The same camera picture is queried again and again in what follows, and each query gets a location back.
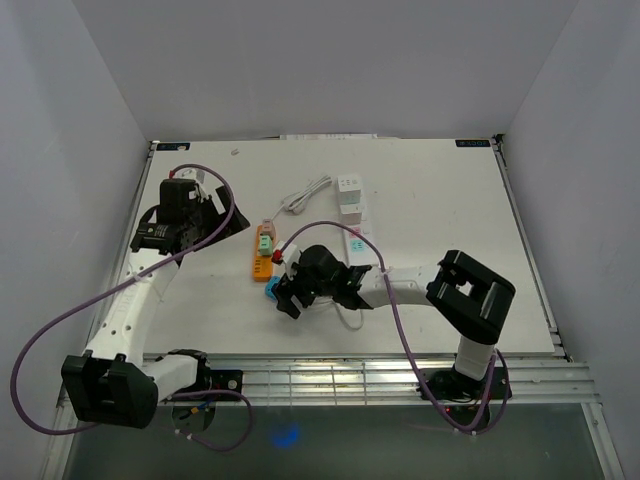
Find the blue plug adapter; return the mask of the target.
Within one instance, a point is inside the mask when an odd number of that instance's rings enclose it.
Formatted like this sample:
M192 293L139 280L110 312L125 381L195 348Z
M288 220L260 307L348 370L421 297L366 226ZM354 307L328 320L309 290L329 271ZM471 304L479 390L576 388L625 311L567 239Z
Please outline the blue plug adapter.
M266 283L266 286L265 286L264 292L265 292L265 295L266 295L266 296L267 296L271 301L274 301L274 302L276 302L276 301L277 301L277 297L276 297L276 295L275 295L275 293L274 293L274 289L275 289L275 288L276 288L276 286L279 284L280 280L281 280L281 277L280 277L280 276L274 275L274 276L272 276L272 277L268 280L268 282Z

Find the pink plug adapter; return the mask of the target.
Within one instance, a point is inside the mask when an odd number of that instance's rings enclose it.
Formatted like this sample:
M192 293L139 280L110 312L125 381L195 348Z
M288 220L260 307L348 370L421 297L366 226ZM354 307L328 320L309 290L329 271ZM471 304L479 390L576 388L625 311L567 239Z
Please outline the pink plug adapter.
M276 238L276 229L272 218L262 220L260 234L270 237L271 240Z

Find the green plug adapter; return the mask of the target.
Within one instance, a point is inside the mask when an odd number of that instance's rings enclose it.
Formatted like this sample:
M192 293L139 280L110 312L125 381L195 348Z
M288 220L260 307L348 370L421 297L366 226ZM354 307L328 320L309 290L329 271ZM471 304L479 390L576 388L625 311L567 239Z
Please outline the green plug adapter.
M261 257L271 257L274 251L273 240L267 234L258 235L257 253Z

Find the white pastel power strip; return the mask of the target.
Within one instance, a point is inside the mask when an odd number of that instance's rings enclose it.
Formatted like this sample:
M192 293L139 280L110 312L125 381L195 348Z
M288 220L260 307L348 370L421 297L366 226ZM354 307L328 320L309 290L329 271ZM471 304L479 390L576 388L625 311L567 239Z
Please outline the white pastel power strip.
M363 220L358 225L352 225L351 229L361 234L366 240L374 244L372 222ZM370 246L359 236L343 230L344 250L346 264L351 266L379 265L379 260Z

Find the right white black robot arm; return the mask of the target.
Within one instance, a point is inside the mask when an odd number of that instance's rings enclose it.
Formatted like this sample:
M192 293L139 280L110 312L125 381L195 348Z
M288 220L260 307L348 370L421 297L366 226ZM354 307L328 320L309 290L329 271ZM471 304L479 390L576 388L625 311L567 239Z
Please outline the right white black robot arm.
M348 310L398 305L435 308L459 333L451 382L464 397L488 384L487 370L516 294L515 286L460 250L449 250L437 266L384 271L348 266L323 245L284 262L286 273L272 288L276 308L296 319L303 308L326 297Z

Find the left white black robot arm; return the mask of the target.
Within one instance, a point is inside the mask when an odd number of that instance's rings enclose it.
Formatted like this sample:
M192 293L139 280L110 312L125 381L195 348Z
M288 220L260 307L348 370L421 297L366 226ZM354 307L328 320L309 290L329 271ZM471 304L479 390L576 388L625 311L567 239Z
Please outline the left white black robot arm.
M204 173L188 168L163 180L159 202L140 218L128 255L125 288L82 355L66 357L61 375L83 422L147 427L157 404L175 393L205 397L215 382L204 353L177 349L145 363L144 346L158 306L195 245L211 246L249 227L220 186L213 195Z

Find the left blue corner label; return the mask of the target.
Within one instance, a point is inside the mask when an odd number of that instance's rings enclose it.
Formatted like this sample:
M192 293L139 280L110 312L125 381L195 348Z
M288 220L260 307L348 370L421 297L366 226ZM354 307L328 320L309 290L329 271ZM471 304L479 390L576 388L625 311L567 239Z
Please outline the left blue corner label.
M157 151L188 151L190 142L161 142L156 145Z

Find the blue corner label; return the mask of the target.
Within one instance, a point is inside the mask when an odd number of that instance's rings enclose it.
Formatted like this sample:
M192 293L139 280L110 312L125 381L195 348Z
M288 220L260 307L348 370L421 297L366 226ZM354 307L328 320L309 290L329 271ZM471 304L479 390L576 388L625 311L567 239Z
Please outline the blue corner label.
M156 145L157 151L188 151L190 142L161 142Z
M458 148L490 148L491 142L487 139L456 139Z

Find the white usb charger block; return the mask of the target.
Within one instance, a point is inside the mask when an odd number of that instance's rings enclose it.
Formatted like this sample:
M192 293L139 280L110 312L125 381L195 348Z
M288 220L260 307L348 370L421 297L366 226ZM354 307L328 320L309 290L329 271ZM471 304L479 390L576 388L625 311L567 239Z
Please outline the white usb charger block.
M348 226L359 225L365 220L366 205L364 203L357 204L341 204L339 206L340 221Z

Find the white cube socket adapter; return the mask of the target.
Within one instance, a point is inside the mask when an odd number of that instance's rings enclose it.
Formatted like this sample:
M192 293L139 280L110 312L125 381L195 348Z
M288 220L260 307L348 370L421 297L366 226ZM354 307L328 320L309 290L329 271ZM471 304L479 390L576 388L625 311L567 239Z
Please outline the white cube socket adapter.
M356 205L362 200L362 179L358 174L343 174L336 178L338 204Z

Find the right blue corner label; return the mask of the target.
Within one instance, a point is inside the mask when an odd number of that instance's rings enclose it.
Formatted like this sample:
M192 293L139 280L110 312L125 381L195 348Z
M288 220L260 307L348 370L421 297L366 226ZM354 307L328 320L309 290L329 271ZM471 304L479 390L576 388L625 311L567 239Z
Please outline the right blue corner label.
M487 139L456 139L458 148L490 148L491 142Z

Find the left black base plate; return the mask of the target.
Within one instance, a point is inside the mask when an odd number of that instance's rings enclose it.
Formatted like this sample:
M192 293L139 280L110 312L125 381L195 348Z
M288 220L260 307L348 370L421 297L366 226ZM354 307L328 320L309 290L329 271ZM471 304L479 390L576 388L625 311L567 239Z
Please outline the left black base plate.
M218 402L236 402L240 398L243 387L244 372L242 370L211 370L207 375L206 386L211 390L224 390L224 393L212 394L210 398Z

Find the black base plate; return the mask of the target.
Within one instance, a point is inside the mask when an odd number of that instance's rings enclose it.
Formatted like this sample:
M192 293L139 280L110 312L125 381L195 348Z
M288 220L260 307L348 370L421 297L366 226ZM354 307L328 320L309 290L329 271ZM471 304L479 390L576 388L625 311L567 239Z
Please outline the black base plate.
M207 375L206 386L211 390L224 390L224 393L212 394L210 398L218 402L236 402L240 398L243 387L244 372L242 370L211 370Z
M420 374L436 400L466 402L481 400L484 395L489 373L482 380L473 380L459 374L453 367L449 369L420 369ZM506 381L505 369L495 367L489 386L489 400L512 398L512 390Z

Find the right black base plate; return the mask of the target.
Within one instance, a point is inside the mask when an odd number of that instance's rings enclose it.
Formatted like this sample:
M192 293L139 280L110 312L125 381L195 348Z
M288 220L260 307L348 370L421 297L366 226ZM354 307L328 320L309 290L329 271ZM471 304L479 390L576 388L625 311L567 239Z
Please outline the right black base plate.
M473 380L459 374L453 367L449 369L420 369L420 374L436 400L466 402L481 400L484 395L489 373L482 380ZM506 381L505 369L495 367L489 386L489 400L512 398L512 390Z

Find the aluminium front rail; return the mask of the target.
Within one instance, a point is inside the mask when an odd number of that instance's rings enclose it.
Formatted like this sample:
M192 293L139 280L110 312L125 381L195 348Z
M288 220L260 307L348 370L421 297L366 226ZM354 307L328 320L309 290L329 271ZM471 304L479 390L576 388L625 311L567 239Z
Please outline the aluminium front rail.
M582 404L601 401L589 367L560 357L505 358L513 404ZM214 358L222 370L243 372L241 393L255 407L416 406L409 363L399 358Z

